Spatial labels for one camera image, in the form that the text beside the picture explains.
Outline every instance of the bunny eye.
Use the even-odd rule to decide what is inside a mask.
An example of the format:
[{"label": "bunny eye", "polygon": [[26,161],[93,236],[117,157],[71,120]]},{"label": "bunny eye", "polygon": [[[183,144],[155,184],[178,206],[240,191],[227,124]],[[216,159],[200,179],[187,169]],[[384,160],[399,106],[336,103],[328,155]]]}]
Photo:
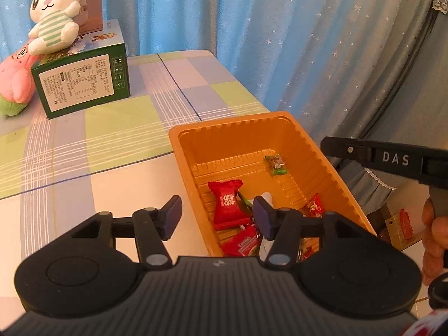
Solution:
[{"label": "bunny eye", "polygon": [[38,3],[39,3],[39,0],[33,0],[33,6],[32,6],[33,10],[36,9]]}]

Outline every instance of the green candy wrapper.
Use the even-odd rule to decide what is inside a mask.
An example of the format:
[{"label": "green candy wrapper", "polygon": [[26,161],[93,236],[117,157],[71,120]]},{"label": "green candy wrapper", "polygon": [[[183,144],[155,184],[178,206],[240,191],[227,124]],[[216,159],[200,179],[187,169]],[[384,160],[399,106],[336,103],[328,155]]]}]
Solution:
[{"label": "green candy wrapper", "polygon": [[286,174],[288,170],[286,169],[286,164],[279,155],[267,155],[264,157],[269,161],[270,169],[274,176]]}]

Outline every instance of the orange plastic tray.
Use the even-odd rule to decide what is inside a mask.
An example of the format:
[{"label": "orange plastic tray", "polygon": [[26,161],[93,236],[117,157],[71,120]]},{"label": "orange plastic tray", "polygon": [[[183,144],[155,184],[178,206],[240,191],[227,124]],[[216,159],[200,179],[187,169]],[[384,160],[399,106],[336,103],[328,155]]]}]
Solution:
[{"label": "orange plastic tray", "polygon": [[[370,222],[317,145],[287,112],[175,126],[169,132],[199,229],[211,256],[238,228],[215,231],[215,197],[207,182],[241,179],[248,199],[265,191],[274,208],[301,209],[319,193],[327,211],[337,211],[375,234]],[[280,154],[288,174],[272,176],[265,155]]]}]

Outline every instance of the plush toy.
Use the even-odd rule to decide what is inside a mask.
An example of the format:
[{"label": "plush toy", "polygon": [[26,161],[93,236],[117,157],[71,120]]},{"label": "plush toy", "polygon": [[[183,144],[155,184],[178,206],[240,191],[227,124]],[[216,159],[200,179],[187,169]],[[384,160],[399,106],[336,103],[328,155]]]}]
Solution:
[{"label": "plush toy", "polygon": [[16,53],[0,63],[0,115],[15,116],[30,101],[36,89],[31,75],[31,67],[40,59],[30,55],[29,40]]},{"label": "plush toy", "polygon": [[28,36],[34,38],[29,53],[54,53],[69,47],[76,39],[79,25],[72,18],[79,14],[80,0],[33,0],[31,19],[36,23]]}]

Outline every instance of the striped shirt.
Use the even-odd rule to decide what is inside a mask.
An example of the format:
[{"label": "striped shirt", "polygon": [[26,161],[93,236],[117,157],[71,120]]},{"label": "striped shirt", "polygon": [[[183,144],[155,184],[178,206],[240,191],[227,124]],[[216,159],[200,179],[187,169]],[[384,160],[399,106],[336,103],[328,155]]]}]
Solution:
[{"label": "striped shirt", "polygon": [[47,46],[59,43],[62,28],[71,20],[62,10],[48,14],[39,21],[39,38],[42,38]]}]

